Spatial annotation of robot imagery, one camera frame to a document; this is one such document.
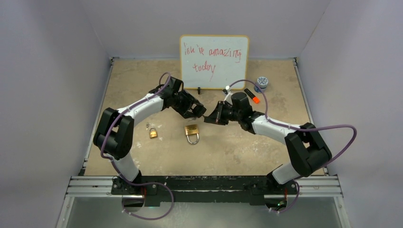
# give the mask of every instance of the brass padlock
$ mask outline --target brass padlock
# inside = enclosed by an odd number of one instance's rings
[[[197,135],[197,140],[195,142],[191,142],[189,139],[189,135]],[[185,135],[188,138],[188,142],[192,145],[195,145],[199,142],[199,129],[197,128],[197,124],[192,124],[185,126]]]
[[[150,128],[150,139],[157,137],[157,130],[155,129],[155,127],[151,127]]]

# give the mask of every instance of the red handwritten text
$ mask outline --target red handwritten text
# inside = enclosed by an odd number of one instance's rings
[[[194,64],[192,67],[196,72],[200,72],[200,71],[211,71],[211,77],[210,77],[210,81],[213,78],[214,75],[214,70],[215,70],[215,65],[212,66],[211,64],[207,64],[207,61],[204,62],[204,65],[197,65]]]
[[[204,55],[204,48],[199,47],[199,53],[202,54],[202,55]]]
[[[229,49],[210,49],[209,50],[209,56],[224,56],[224,57],[233,57],[235,59],[237,59],[238,61],[235,63],[239,63],[240,62],[240,57],[241,57],[242,53],[240,51],[240,49],[238,50],[231,50],[231,48]]]
[[[191,53],[194,53],[194,48],[192,46],[186,47],[186,43],[183,43],[183,46],[185,47],[185,55],[189,55]]]

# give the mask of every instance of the padlock shackle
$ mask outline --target padlock shackle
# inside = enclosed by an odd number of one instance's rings
[[[189,142],[190,144],[195,145],[195,144],[197,144],[197,143],[199,142],[199,133],[197,133],[196,136],[197,136],[197,140],[196,140],[195,142],[190,141],[188,135],[186,136],[186,138],[188,138],[188,142]]]

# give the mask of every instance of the whiteboard frame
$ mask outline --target whiteboard frame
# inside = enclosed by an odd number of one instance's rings
[[[180,63],[180,71],[181,71],[180,79],[183,81],[183,79],[182,79],[182,46],[181,46],[182,37],[246,37],[246,39],[248,39],[248,51],[246,53],[246,66],[245,66],[245,77],[244,77],[244,79],[246,79],[246,73],[248,71],[249,42],[250,42],[250,39],[249,39],[249,37],[247,35],[196,35],[196,34],[184,34],[184,35],[181,35],[181,37],[179,37],[179,63]],[[243,90],[245,87],[246,87],[246,82],[243,82],[243,87],[242,88],[233,89],[233,90]],[[204,88],[204,89],[219,89],[219,90],[222,90],[224,88]]]

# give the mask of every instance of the black metal base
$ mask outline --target black metal base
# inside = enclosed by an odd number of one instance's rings
[[[250,205],[277,204],[284,197],[265,199],[265,195],[296,194],[290,181],[272,186],[267,176],[142,176],[137,183],[159,182],[165,184],[174,195],[175,202],[249,203]],[[167,189],[159,185],[147,185],[146,207],[158,207],[161,202],[171,202]],[[121,178],[113,180],[112,195],[142,195],[140,187],[127,184]]]

